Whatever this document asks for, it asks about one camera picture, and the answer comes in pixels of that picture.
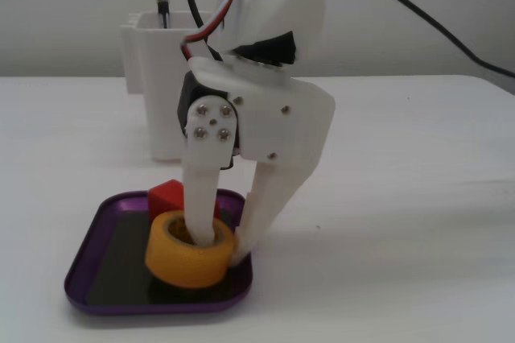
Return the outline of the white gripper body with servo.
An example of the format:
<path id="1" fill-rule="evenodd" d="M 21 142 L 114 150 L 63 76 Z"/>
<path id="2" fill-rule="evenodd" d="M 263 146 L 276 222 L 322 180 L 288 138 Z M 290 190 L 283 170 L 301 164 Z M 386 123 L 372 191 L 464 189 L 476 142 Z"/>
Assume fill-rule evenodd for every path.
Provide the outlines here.
<path id="1" fill-rule="evenodd" d="M 224 98 L 237 116 L 234 146 L 243 159 L 294 165 L 320 159 L 335 111 L 335 100 L 283 70 L 235 59 L 221 63 L 208 58 L 188 62 L 188 78 L 217 92 L 195 97 Z"/>

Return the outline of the white fixed gripper finger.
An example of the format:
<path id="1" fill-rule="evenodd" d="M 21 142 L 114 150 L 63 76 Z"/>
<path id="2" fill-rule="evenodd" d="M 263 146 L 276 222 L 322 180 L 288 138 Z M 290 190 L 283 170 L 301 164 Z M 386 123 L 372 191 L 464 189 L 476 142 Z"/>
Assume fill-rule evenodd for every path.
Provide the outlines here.
<path id="1" fill-rule="evenodd" d="M 253 183 L 245 200 L 240 224 L 236 228 L 237 244 L 231 266 L 240 264 L 258 244 L 277 215 L 318 164 L 318 158 L 310 158 L 294 165 L 262 162 L 256 164 Z"/>

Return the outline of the white moving gripper finger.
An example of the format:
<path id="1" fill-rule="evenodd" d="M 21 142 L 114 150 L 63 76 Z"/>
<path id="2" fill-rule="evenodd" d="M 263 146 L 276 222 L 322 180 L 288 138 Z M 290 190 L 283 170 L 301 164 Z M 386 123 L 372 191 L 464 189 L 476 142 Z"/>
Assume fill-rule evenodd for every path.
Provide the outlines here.
<path id="1" fill-rule="evenodd" d="M 214 243 L 213 216 L 220 170 L 230 165 L 237 116 L 224 98 L 200 98 L 187 112 L 183 155 L 184 218 L 198 246 Z"/>

